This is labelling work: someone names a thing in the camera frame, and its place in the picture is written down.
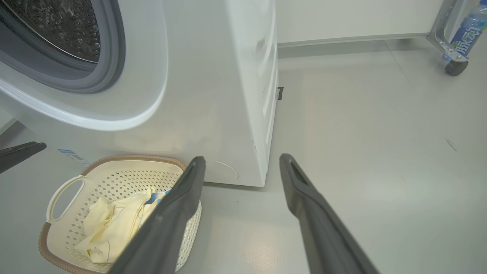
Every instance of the brown basket rim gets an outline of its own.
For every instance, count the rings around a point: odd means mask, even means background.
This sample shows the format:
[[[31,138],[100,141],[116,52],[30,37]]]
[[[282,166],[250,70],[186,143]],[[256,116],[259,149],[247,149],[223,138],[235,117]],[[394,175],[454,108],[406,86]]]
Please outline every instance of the brown basket rim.
[[[153,161],[153,162],[162,162],[162,163],[169,163],[174,164],[180,167],[183,171],[186,169],[186,165],[182,162],[162,156],[152,156],[152,155],[116,155],[116,156],[109,156],[103,159],[100,159],[93,164],[89,165],[85,170],[81,172],[81,175],[86,176],[90,171],[95,169],[96,167],[112,161],[126,161],[126,160],[142,160],[142,161]],[[55,266],[62,268],[68,272],[74,274],[103,274],[103,272],[88,270],[79,266],[76,266],[72,263],[69,263],[58,256],[54,255],[49,248],[47,247],[47,235],[49,234],[49,229],[51,228],[51,223],[45,222],[42,226],[42,230],[39,236],[39,251],[40,254],[48,261],[50,261]]]

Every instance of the laundry basket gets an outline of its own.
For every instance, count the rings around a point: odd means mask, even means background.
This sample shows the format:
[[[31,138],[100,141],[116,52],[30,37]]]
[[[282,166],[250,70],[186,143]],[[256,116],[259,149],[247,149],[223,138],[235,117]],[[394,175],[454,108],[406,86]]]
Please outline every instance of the laundry basket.
[[[74,250],[85,238],[83,220],[89,207],[104,197],[108,202],[127,198],[147,188],[158,192],[171,189],[186,166],[174,159],[145,155],[112,156],[101,159],[64,183],[54,193],[47,208],[47,221],[42,227],[39,250],[44,258],[56,266],[76,274],[106,273],[111,264],[92,263],[90,258]],[[53,209],[61,193],[71,184],[82,186],[62,215],[54,219]],[[201,202],[194,216],[187,222],[176,264],[178,271],[186,262],[193,246],[201,217]]]

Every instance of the plastic bottle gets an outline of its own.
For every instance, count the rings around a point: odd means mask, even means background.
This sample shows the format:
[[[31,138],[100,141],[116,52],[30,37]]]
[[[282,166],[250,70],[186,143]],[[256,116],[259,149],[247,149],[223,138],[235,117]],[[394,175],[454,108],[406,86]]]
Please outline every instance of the plastic bottle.
[[[482,31],[487,27],[487,0],[480,0],[480,4],[472,8],[463,19],[460,28],[451,40],[451,45],[458,53],[467,57]]]

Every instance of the barcode label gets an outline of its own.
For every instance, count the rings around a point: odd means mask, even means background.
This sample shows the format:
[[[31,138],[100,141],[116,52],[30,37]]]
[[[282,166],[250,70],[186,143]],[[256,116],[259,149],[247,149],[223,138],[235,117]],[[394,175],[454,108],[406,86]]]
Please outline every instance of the barcode label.
[[[90,165],[90,163],[87,160],[81,158],[78,154],[74,153],[72,150],[67,150],[67,149],[58,149],[58,150],[84,167]]]

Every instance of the bottle label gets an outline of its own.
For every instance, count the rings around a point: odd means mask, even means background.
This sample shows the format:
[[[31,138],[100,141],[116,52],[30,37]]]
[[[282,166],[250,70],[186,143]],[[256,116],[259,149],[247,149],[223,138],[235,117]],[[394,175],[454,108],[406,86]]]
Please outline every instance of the bottle label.
[[[451,45],[456,51],[466,57],[481,33],[482,30],[476,27],[469,27],[468,29],[460,28],[453,37]]]

